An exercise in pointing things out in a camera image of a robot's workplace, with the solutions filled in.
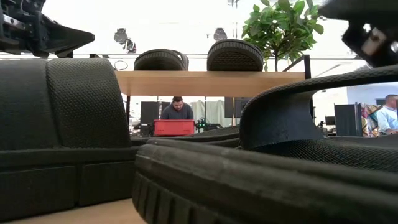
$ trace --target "computer monitor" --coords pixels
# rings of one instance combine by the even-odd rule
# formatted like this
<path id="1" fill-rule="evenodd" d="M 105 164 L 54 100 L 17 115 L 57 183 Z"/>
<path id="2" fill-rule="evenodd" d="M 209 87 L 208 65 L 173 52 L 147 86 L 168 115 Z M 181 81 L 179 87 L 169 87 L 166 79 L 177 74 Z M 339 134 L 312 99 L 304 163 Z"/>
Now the computer monitor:
<path id="1" fill-rule="evenodd" d="M 336 125 L 336 117 L 334 116 L 326 116 L 325 117 L 326 125 Z"/>

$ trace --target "person in blue shirt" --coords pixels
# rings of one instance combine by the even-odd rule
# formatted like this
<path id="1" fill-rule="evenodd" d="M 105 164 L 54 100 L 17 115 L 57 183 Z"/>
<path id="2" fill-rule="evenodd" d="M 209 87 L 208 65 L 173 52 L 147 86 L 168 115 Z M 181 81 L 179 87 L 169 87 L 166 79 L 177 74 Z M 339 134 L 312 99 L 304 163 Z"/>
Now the person in blue shirt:
<path id="1" fill-rule="evenodd" d="M 386 104 L 377 112 L 379 132 L 398 134 L 397 100 L 398 95 L 386 96 Z"/>

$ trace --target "wooden floor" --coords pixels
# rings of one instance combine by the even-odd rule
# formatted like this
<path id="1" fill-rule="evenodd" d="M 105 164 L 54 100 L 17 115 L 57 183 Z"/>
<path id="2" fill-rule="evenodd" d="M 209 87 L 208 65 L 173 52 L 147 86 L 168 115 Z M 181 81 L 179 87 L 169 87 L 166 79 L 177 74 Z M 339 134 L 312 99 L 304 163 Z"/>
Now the wooden floor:
<path id="1" fill-rule="evenodd" d="M 131 199 L 9 222 L 10 224 L 145 224 Z"/>

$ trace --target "wooden shelf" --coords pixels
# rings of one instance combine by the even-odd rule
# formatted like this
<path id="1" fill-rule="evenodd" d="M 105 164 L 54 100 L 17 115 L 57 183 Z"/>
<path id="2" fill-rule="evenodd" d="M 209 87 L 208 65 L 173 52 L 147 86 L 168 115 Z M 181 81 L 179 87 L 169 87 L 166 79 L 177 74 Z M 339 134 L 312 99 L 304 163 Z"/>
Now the wooden shelf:
<path id="1" fill-rule="evenodd" d="M 127 96 L 254 97 L 305 79 L 303 72 L 116 71 L 116 77 Z"/>

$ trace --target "black metal frame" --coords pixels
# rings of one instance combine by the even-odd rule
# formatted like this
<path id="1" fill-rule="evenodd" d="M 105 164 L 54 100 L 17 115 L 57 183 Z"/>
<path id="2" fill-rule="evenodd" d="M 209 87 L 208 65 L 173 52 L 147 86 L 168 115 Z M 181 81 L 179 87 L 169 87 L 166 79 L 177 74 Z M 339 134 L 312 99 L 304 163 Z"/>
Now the black metal frame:
<path id="1" fill-rule="evenodd" d="M 301 61 L 304 61 L 304 78 L 307 79 L 311 79 L 312 75 L 311 75 L 311 58 L 309 55 L 303 55 L 300 58 L 298 58 L 296 61 L 294 61 L 291 65 L 289 65 L 287 68 L 285 68 L 283 70 L 283 72 L 287 72 L 289 71 L 291 68 L 293 68 L 295 65 L 297 65 L 298 63 L 300 63 Z M 313 107 L 313 101 L 312 98 L 310 100 L 310 114 L 312 119 L 315 120 L 314 117 L 314 107 Z"/>

